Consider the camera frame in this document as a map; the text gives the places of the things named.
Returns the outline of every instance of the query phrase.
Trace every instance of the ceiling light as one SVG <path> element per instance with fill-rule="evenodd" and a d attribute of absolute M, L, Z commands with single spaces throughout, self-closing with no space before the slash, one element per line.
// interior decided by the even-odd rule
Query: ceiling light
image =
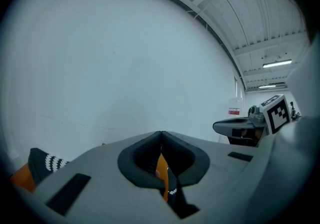
<path fill-rule="evenodd" d="M 264 89 L 264 88 L 274 88 L 275 85 L 267 85 L 267 86 L 260 86 L 259 89 Z"/>
<path fill-rule="evenodd" d="M 292 60 L 285 60 L 285 61 L 279 61 L 279 62 L 273 62 L 269 64 L 264 64 L 263 68 L 273 67 L 273 66 L 282 66 L 282 65 L 288 65 L 291 64 Z"/>

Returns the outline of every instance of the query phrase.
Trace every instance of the sign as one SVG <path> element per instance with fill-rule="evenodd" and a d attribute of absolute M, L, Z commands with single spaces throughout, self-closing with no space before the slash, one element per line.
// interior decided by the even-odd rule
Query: sign
<path fill-rule="evenodd" d="M 229 108 L 229 114 L 240 115 L 240 108 Z"/>

